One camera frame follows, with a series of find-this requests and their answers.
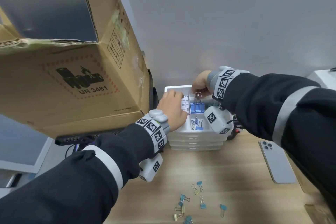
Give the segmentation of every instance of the black cable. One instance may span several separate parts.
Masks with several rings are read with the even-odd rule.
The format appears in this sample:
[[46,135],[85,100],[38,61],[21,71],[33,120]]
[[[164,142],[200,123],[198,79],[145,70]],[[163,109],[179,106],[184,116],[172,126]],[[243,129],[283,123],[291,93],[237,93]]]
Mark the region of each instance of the black cable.
[[65,152],[65,158],[67,158],[67,153],[68,153],[68,150],[72,147],[72,146],[75,146],[75,144],[73,144],[73,145],[70,145],[69,146],[69,148],[66,150],[66,152]]

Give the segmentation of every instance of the smartphone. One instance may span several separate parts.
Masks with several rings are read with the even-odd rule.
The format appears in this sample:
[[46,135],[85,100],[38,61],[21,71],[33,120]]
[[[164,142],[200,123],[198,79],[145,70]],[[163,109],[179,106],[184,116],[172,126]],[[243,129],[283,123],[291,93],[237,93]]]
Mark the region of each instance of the smartphone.
[[284,150],[271,141],[260,140],[259,145],[272,180],[275,183],[295,183],[296,176]]

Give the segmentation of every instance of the black jacket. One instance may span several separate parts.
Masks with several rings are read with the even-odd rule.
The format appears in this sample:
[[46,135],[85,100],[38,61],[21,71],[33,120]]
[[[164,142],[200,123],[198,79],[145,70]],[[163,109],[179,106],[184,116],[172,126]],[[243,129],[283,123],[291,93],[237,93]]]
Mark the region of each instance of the black jacket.
[[[281,74],[240,74],[229,84],[223,105],[253,135],[272,140],[286,98],[309,79]],[[139,175],[139,162],[153,152],[145,129],[131,124],[118,135],[103,134],[95,144],[118,165],[124,185]],[[291,113],[282,147],[320,189],[336,213],[336,91],[308,92]],[[112,174],[93,151],[76,152],[22,188],[0,199],[0,222],[103,223],[118,197]]]

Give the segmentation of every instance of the stacked plastic tray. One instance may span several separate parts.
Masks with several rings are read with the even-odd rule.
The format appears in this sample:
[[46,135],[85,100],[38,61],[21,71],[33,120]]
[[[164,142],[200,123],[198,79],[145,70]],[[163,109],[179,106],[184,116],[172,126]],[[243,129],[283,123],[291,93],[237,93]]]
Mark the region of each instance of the stacked plastic tray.
[[[181,109],[188,112],[185,124],[178,130],[169,133],[168,141],[173,150],[219,150],[226,137],[215,133],[204,116],[204,107],[195,106],[195,95],[191,93],[191,85],[170,86],[165,91],[174,89],[184,94]],[[211,96],[202,99],[205,107],[217,105]]]

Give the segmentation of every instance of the wooden table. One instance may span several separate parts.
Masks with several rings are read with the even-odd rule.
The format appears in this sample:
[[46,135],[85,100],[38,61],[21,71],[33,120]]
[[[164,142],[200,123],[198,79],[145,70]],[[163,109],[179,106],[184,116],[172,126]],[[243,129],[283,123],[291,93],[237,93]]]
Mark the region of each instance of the wooden table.
[[[166,146],[154,180],[130,180],[105,224],[183,223],[183,218],[173,219],[180,194],[191,198],[185,207],[194,224],[311,224],[300,185],[272,181],[258,140],[244,131],[218,151],[174,151]],[[191,184],[199,180],[204,192],[196,196]],[[200,209],[200,195],[206,209]],[[220,204],[227,206],[225,218],[220,217]]]

